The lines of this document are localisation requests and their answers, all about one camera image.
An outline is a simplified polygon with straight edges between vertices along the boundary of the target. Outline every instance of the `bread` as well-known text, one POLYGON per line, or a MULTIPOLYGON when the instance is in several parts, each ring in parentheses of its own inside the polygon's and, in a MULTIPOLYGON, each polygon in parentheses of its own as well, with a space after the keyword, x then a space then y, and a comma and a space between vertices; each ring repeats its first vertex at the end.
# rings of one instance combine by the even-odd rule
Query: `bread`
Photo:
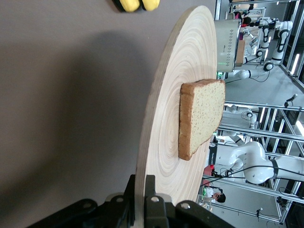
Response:
POLYGON ((219 126, 225 103, 225 82, 204 79, 184 83, 180 98, 179 157, 188 161, 219 126))

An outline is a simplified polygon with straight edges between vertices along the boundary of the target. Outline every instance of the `wooden cutting board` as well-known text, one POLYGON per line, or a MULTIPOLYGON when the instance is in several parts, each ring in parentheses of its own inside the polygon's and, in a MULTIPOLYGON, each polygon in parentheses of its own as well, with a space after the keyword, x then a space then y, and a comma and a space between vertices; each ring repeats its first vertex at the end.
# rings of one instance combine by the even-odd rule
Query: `wooden cutting board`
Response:
POLYGON ((188 9, 167 41, 145 110, 135 178, 136 227, 143 227, 148 174, 156 177, 156 192, 170 195, 174 205, 196 199, 209 143, 201 145, 190 161, 178 158, 180 86, 216 78, 216 69, 213 16, 204 6, 188 9))

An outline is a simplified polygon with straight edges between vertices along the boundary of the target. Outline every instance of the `bread crust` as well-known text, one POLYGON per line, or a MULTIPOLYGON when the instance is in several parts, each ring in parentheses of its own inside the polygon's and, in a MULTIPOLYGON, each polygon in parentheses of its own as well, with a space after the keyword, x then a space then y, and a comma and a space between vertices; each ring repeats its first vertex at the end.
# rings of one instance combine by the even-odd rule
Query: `bread crust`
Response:
POLYGON ((179 157, 183 160, 189 161, 192 155, 196 152, 190 152, 190 140, 191 140, 191 118, 192 107, 194 102, 194 88, 203 87, 210 83, 222 83, 223 80, 217 79, 203 79, 198 82, 184 83, 180 88, 180 132, 179 132, 179 157))

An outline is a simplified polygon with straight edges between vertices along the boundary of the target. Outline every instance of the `person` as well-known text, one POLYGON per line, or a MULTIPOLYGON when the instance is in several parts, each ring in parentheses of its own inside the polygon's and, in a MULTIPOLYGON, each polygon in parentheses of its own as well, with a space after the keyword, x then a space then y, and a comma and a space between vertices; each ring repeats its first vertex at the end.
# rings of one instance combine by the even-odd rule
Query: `person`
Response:
POLYGON ((235 11, 234 13, 234 19, 241 19, 242 24, 241 27, 246 27, 251 23, 251 18, 250 17, 246 17, 246 13, 244 12, 239 12, 239 11, 235 11))
POLYGON ((214 190, 212 188, 205 187, 204 191, 203 191, 203 195, 204 195, 204 192, 206 192, 206 195, 205 195, 206 197, 213 198, 211 201, 212 203, 215 203, 216 201, 219 203, 224 203, 226 201, 226 196, 224 193, 222 194, 220 192, 214 192, 214 190))

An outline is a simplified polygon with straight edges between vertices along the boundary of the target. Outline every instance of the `black cable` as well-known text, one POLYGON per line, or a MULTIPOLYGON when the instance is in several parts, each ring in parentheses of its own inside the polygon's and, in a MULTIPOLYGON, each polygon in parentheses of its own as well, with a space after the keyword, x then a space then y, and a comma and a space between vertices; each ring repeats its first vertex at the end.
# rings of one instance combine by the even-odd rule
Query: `black cable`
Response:
POLYGON ((285 187, 280 187, 279 188, 279 192, 283 195, 283 196, 288 196, 288 197, 293 197, 293 198, 296 198, 296 199, 303 199, 303 197, 298 197, 296 194, 294 194, 293 192, 291 192, 289 189, 285 188, 285 187), (281 192, 281 189, 286 189, 288 190, 291 194, 295 195, 295 196, 288 196, 286 195, 284 192, 281 192))
POLYGON ((241 118, 242 118, 243 120, 247 120, 247 119, 244 117, 244 113, 245 113, 245 112, 242 112, 242 113, 241 113, 241 118))
MULTIPOLYGON (((268 222, 270 222, 270 221, 267 221, 267 223, 266 223, 266 227, 268 228, 268 222)), ((274 222, 274 224, 276 224, 275 222, 274 222)), ((279 225, 279 227, 280 227, 280 225, 279 225)))
POLYGON ((228 169, 226 169, 226 168, 220 168, 220 170, 219 170, 220 175, 223 173, 223 172, 222 172, 222 169, 225 169, 226 171, 228 171, 228 169))
MULTIPOLYGON (((231 81, 231 82, 236 82, 238 80, 241 80, 241 79, 237 79, 237 80, 234 80, 234 81, 231 81)), ((228 83, 230 83, 230 82, 226 82, 225 84, 228 84, 228 83)))
POLYGON ((256 57, 256 58, 253 58, 253 59, 251 59, 251 60, 249 60, 248 62, 244 63, 243 65, 245 65, 245 64, 247 64, 247 63, 250 63, 252 60, 255 60, 255 59, 257 59, 257 58, 260 58, 260 56, 259 56, 259 57, 256 57))
MULTIPOLYGON (((232 173, 232 175, 233 175, 233 174, 236 174, 236 173, 239 173, 239 172, 242 172, 242 171, 245 171, 245 170, 248 170, 248 169, 255 168, 255 167, 266 167, 266 168, 273 168, 273 166, 269 166, 269 165, 254 165, 254 166, 247 167, 247 168, 245 168, 245 169, 239 170, 239 171, 237 171, 237 172, 234 172, 234 173, 232 173)), ((286 171, 286 172, 294 173, 294 174, 297 174, 297 175, 300 175, 300 176, 304 176, 304 174, 297 173, 297 172, 294 172, 294 171, 290 171, 290 170, 287 170, 287 169, 283 169, 283 168, 278 168, 278 169, 279 169, 279 170, 286 171)), ((218 178, 216 178, 215 180, 213 180, 213 181, 211 180, 211 181, 209 181, 209 182, 208 182, 208 183, 206 183, 206 184, 209 184, 209 183, 212 183, 212 182, 218 181, 218 180, 220 180, 220 179, 222 179, 222 178, 226 178, 226 177, 228 177, 228 176, 222 176, 222 177, 218 177, 218 178)))
POLYGON ((269 75, 270 75, 270 71, 268 72, 268 76, 267 76, 267 78, 264 81, 258 81, 258 80, 254 79, 254 78, 250 78, 250 79, 255 80, 257 82, 265 82, 269 78, 269 75))
POLYGON ((272 217, 280 218, 280 217, 278 217, 278 216, 276 216, 276 215, 264 215, 264 216, 272 216, 272 217))
POLYGON ((222 177, 218 177, 218 179, 222 179, 222 178, 246 179, 246 177, 230 177, 230 176, 222 176, 222 177))
POLYGON ((304 208, 303 205, 295 204, 294 202, 288 202, 288 203, 293 204, 293 205, 298 206, 298 207, 301 207, 301 208, 304 208))

